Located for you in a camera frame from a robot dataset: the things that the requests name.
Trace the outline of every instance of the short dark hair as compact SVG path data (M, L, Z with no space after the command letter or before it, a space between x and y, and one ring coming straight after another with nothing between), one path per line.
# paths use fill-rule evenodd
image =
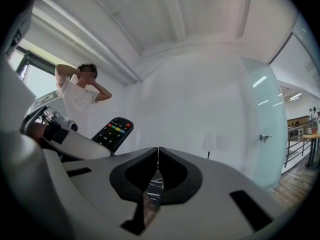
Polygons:
M92 63L91 64L82 64L82 65L78 66L77 69L80 70L80 72L82 72L82 71L84 71L84 69L86 67L90 68L90 72L95 73L94 79L96 79L98 76L98 71L97 71L97 66L95 64L92 64Z

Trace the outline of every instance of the white t-shirt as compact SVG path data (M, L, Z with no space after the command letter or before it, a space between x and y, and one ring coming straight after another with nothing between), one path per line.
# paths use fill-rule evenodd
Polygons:
M61 88L58 88L62 95L63 103L69 120L75 121L78 126L78 133L87 137L90 104L97 103L97 92L86 90L68 78Z

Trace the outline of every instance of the man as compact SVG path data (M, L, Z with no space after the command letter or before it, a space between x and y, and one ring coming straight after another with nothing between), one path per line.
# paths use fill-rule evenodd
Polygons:
M76 75L77 83L67 75ZM78 68L59 64L55 67L56 86L62 95L63 103L70 120L78 125L78 133L87 136L89 109L91 103L108 100L112 94L96 82L97 67L94 64L82 64ZM98 91L86 90L86 85L94 86Z

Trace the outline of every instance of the remote control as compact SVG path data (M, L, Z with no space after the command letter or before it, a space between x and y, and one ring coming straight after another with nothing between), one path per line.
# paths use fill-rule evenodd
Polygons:
M92 140L114 153L133 129L134 124L131 121L122 117L116 117L103 127Z

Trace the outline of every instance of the man's arm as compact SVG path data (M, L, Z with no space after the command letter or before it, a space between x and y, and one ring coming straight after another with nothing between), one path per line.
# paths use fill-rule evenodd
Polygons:
M67 75L77 75L79 78L80 71L72 66L58 64L55 66L54 75L57 87L61 88L67 80Z
M96 102L105 101L112 97L112 94L106 88L98 84L95 80L92 80L91 84L100 92L95 98Z

